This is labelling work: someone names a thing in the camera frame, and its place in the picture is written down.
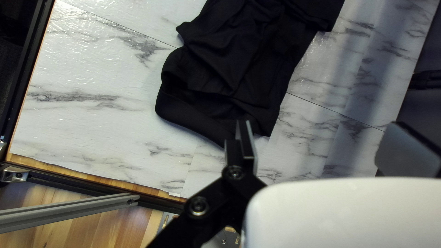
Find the table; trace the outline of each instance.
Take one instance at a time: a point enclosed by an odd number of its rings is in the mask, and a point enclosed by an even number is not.
[[[58,0],[8,159],[184,198],[218,178],[222,149],[154,112],[182,45],[174,28],[204,2]],[[271,137],[255,136],[259,178],[374,176],[438,3],[346,0],[296,67]]]

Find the fabric fold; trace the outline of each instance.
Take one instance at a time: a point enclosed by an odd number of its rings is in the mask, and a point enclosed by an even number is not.
[[[316,32],[332,29],[342,4],[208,0],[176,28],[184,46],[164,63],[157,114],[220,146],[237,119],[269,136],[295,66]]]

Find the black frame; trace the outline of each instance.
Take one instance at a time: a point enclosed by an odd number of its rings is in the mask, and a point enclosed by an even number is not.
[[[34,16],[30,24],[29,32],[23,46],[22,54],[18,63],[14,80],[9,91],[3,114],[0,116],[0,141],[9,146],[17,124],[26,91],[34,70],[35,62],[40,51],[46,27],[55,0],[38,0]],[[82,180],[67,175],[53,173],[26,165],[5,161],[6,152],[0,158],[0,168],[7,166],[29,170],[27,181],[54,188],[69,190],[92,196],[111,195],[119,193],[131,193],[140,196],[138,206],[148,207],[155,210],[180,214],[183,211],[184,202],[165,199],[159,196],[142,194],[140,192],[122,189],[107,184]]]

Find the metal bracket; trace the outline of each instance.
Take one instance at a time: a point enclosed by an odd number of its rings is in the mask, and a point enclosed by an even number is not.
[[[22,183],[26,182],[29,170],[9,166],[1,171],[0,182]]]
[[[0,233],[136,206],[138,199],[138,195],[122,193],[0,210]]]

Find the gray marble vein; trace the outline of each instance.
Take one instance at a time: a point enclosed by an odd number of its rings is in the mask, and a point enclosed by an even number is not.
[[[173,49],[57,1],[10,152],[180,195],[199,137],[154,111]]]
[[[395,120],[433,18],[426,9],[434,2],[385,1],[341,113],[381,130]]]
[[[374,158],[382,137],[383,131],[342,117],[321,178],[375,176]]]

